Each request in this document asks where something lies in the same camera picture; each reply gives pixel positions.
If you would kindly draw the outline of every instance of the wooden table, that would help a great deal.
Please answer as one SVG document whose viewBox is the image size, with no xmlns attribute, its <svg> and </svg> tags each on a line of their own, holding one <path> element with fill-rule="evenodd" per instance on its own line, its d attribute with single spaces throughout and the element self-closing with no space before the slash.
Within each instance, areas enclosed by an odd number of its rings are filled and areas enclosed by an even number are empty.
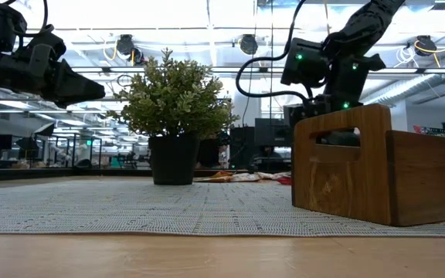
<svg viewBox="0 0 445 278">
<path fill-rule="evenodd" d="M 445 278 L 445 239 L 0 236 L 0 277 L 157 276 Z"/>
</svg>

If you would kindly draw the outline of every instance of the wooden crate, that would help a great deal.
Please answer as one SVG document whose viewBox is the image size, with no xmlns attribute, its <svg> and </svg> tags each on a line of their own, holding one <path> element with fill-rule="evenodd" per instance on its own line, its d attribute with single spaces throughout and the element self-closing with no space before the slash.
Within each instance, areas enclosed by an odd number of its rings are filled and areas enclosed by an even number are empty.
<svg viewBox="0 0 445 278">
<path fill-rule="evenodd" d="M 315 138 L 357 127 L 361 147 Z M 302 120 L 294 131 L 293 205 L 384 225 L 445 221 L 445 137 L 391 130 L 371 104 Z"/>
</svg>

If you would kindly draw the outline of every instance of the gray mat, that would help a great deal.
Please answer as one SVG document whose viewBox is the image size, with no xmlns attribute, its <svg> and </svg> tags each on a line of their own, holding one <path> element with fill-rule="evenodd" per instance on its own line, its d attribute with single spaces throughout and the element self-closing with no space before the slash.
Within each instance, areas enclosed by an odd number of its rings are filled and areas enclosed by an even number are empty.
<svg viewBox="0 0 445 278">
<path fill-rule="evenodd" d="M 291 205 L 285 185 L 87 180 L 0 188 L 0 233 L 102 232 L 445 236 L 445 223 L 393 228 L 310 212 Z"/>
</svg>

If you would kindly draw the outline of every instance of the red object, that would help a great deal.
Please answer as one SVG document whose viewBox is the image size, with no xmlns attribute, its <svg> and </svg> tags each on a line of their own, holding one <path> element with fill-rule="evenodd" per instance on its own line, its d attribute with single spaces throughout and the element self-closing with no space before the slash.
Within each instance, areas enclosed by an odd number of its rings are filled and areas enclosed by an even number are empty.
<svg viewBox="0 0 445 278">
<path fill-rule="evenodd" d="M 290 177 L 282 177 L 282 178 L 277 179 L 277 181 L 282 185 L 292 185 Z"/>
</svg>

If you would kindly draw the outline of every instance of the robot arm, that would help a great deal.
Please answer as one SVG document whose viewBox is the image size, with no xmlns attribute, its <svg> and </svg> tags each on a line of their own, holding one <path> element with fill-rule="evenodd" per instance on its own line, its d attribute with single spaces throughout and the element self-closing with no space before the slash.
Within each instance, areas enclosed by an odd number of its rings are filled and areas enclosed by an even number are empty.
<svg viewBox="0 0 445 278">
<path fill-rule="evenodd" d="M 364 55 L 389 27 L 404 0 L 371 0 L 323 43 L 294 38 L 284 66 L 282 84 L 303 84 L 309 93 L 306 117 L 362 105 L 359 103 L 369 71 L 386 67 L 378 54 Z M 325 86 L 313 98 L 310 88 Z"/>
<path fill-rule="evenodd" d="M 339 32 L 323 43 L 326 56 L 363 56 L 378 42 L 405 0 L 371 0 L 356 11 Z"/>
<path fill-rule="evenodd" d="M 103 86 L 73 72 L 66 60 L 59 61 L 65 44 L 50 32 L 51 25 L 47 27 L 39 34 L 25 34 L 22 14 L 0 4 L 0 87 L 40 95 L 58 107 L 103 98 Z M 17 34 L 20 46 L 13 52 Z M 27 46 L 22 35 L 32 37 Z"/>
</svg>

